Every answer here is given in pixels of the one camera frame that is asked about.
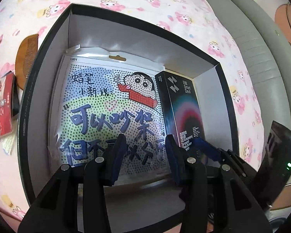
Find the metal screw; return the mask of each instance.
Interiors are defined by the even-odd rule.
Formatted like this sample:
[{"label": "metal screw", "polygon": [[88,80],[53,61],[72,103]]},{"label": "metal screw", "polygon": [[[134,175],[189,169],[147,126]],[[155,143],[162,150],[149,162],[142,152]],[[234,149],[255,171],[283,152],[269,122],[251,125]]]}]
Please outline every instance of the metal screw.
[{"label": "metal screw", "polygon": [[229,165],[222,165],[222,169],[224,171],[229,171],[230,170],[230,166]]},{"label": "metal screw", "polygon": [[188,161],[188,162],[191,163],[191,164],[194,164],[194,163],[196,162],[196,159],[193,158],[193,157],[189,157],[189,158],[187,158],[186,161]]},{"label": "metal screw", "polygon": [[61,166],[61,170],[67,171],[69,169],[69,167],[70,167],[70,165],[64,164],[64,165]]},{"label": "metal screw", "polygon": [[95,158],[96,163],[102,163],[105,159],[103,157]]}]

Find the bedsheet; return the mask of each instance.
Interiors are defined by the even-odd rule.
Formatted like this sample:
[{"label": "bedsheet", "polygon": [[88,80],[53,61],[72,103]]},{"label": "bedsheet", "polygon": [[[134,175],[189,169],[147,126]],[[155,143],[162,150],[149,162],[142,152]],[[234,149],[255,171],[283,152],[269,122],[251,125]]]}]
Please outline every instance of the bedsheet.
[{"label": "bedsheet", "polygon": [[[148,21],[218,60],[234,103],[240,156],[259,168],[264,143],[260,107],[235,41],[206,0],[2,0],[0,76],[15,69],[22,40],[38,33],[40,46],[70,3],[102,7]],[[0,209],[21,220],[29,206],[20,179],[16,139],[15,133],[0,139]]]}]

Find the gray leather headboard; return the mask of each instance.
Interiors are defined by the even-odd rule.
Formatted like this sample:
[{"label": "gray leather headboard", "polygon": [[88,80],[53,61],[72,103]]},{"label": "gray leather headboard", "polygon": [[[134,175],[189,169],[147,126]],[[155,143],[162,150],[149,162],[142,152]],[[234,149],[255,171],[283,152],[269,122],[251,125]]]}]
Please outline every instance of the gray leather headboard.
[{"label": "gray leather headboard", "polygon": [[291,46],[253,0],[207,0],[234,38],[260,107],[265,139],[272,121],[291,129]]}]

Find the cartoon black hair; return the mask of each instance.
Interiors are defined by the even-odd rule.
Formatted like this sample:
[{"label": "cartoon black hair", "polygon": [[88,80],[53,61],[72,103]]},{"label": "cartoon black hair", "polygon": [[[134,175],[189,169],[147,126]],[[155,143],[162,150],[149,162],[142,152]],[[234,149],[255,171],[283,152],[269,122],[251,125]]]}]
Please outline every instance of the cartoon black hair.
[{"label": "cartoon black hair", "polygon": [[151,78],[149,75],[147,75],[147,74],[145,74],[145,73],[142,73],[142,72],[134,72],[132,75],[137,75],[137,74],[138,74],[138,75],[142,75],[145,79],[147,79],[149,82],[152,83],[151,91],[155,90],[153,80],[152,80],[152,78]]}]

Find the red package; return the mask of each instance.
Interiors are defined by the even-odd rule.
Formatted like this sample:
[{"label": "red package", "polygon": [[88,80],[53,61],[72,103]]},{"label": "red package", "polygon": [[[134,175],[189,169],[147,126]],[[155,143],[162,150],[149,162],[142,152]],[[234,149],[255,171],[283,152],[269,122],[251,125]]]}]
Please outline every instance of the red package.
[{"label": "red package", "polygon": [[0,137],[12,132],[12,117],[19,111],[15,75],[0,78]]}]

